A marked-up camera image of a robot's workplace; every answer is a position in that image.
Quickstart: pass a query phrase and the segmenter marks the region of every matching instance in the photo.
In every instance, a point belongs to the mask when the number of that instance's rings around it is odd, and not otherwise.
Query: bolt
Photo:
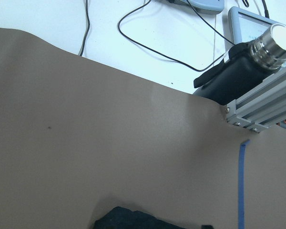
[[[258,133],[258,129],[257,128],[252,128],[251,131]]]

